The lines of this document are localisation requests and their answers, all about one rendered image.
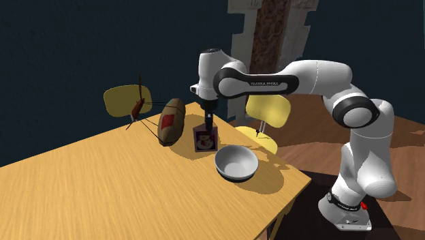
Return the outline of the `purple box with picture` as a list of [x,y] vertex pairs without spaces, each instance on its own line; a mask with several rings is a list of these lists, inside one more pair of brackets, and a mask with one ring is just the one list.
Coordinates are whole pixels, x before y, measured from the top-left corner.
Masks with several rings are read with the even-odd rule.
[[213,127],[207,131],[204,124],[193,128],[193,139],[195,152],[217,151],[218,148],[218,130]]

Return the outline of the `brown oval thing red label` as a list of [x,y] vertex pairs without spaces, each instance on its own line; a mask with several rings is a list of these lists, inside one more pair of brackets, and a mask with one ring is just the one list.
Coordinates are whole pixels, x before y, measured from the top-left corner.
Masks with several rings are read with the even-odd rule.
[[173,98],[166,104],[157,128],[161,145],[168,147],[178,141],[184,130],[185,114],[185,104],[179,98]]

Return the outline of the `yellow chair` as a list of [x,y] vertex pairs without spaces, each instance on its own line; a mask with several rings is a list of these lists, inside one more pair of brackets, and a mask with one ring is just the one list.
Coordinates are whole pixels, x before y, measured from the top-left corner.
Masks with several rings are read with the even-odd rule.
[[278,145],[264,133],[265,128],[267,125],[273,128],[285,125],[291,112],[290,102],[282,95],[250,95],[245,110],[248,116],[261,121],[260,126],[257,129],[238,126],[236,129],[275,154]]
[[141,107],[140,113],[147,113],[151,110],[152,97],[150,91],[145,87],[138,85],[123,85],[113,87],[104,92],[104,103],[109,115],[113,117],[131,116],[132,119],[136,118],[133,114],[133,109],[136,103],[144,98],[144,104]]

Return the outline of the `white bowl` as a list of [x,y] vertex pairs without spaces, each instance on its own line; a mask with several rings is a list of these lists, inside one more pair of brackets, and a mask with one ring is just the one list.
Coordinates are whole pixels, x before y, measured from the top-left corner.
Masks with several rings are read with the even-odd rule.
[[214,156],[217,172],[230,181],[246,181],[250,179],[259,167],[259,160],[247,147],[228,145]]

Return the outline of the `red-brown thing on stick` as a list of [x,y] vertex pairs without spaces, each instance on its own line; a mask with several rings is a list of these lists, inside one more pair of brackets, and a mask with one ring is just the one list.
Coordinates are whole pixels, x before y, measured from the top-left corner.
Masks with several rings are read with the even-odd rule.
[[138,116],[140,114],[140,111],[144,105],[145,99],[142,96],[142,79],[141,74],[139,74],[138,77],[138,93],[140,96],[140,99],[136,102],[136,105],[133,107],[130,117],[131,117],[131,123],[127,126],[127,130],[130,128],[130,126],[135,123],[138,120]]

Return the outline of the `wooden table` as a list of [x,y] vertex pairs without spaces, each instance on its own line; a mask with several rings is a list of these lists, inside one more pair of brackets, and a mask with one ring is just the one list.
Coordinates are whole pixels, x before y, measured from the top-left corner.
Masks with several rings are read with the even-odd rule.
[[1,167],[0,240],[255,240],[279,224],[310,179],[215,119],[221,146],[259,159],[248,181],[226,181],[193,147],[203,110],[186,109],[171,147],[138,122]]

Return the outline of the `dark robot stand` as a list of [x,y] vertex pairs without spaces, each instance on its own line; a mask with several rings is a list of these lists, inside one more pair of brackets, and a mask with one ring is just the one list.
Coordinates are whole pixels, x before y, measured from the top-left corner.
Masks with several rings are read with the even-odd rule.
[[274,240],[401,240],[377,201],[370,196],[366,196],[364,202],[371,217],[372,230],[338,230],[318,209],[318,201],[332,187],[336,176],[309,171],[303,173],[311,178],[311,182],[282,219]]

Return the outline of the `carved brown door pale frame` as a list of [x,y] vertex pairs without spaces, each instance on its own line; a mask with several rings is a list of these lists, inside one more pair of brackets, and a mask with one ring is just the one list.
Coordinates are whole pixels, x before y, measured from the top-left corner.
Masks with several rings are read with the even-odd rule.
[[252,74],[274,73],[300,58],[309,35],[305,25],[319,0],[227,0],[229,14],[244,14],[242,33],[232,36],[230,55]]

